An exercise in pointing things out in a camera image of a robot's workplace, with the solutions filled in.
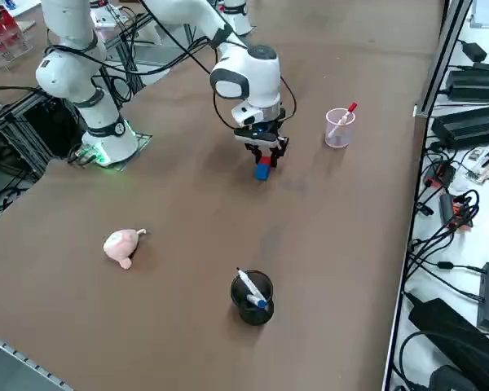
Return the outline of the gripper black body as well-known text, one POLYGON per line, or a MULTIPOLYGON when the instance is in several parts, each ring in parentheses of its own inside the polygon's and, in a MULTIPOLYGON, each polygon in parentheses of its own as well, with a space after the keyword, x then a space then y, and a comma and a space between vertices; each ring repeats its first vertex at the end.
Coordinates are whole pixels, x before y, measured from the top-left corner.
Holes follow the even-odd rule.
POLYGON ((234 130, 234 137, 244 144, 248 150, 258 148, 285 149, 289 138, 282 135, 280 130, 283 121, 273 120, 261 122, 234 130))

